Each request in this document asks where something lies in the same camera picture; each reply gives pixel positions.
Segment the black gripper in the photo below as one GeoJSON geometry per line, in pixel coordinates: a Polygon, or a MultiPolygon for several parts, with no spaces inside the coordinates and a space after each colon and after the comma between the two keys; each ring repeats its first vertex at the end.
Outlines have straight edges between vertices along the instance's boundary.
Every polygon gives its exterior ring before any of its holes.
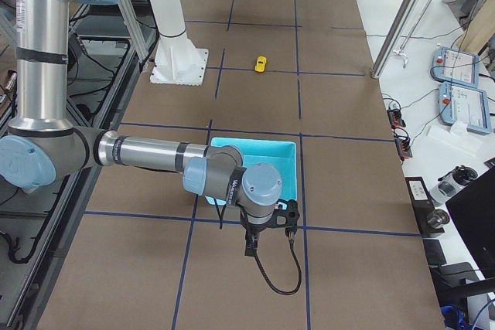
{"type": "MultiPolygon", "coordinates": [[[[294,199],[278,199],[271,218],[266,223],[266,227],[270,229],[284,228],[288,242],[293,244],[295,242],[295,230],[298,226],[299,217],[298,203],[294,199]]],[[[244,238],[244,255],[246,257],[255,257],[258,250],[258,233],[246,230],[244,238]]]]}

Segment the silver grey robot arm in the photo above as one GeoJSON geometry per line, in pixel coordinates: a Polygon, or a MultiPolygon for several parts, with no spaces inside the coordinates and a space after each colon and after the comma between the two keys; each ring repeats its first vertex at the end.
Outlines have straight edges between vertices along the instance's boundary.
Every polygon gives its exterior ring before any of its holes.
{"type": "Polygon", "coordinates": [[[77,127],[67,119],[72,1],[16,0],[17,113],[1,139],[2,177],[21,189],[35,189],[92,166],[178,173],[186,191],[239,208],[248,256],[256,256],[259,235],[267,228],[282,228],[293,241],[299,211],[295,201],[281,198],[282,177],[273,165],[244,167],[240,149],[231,145],[133,138],[77,127]]]}

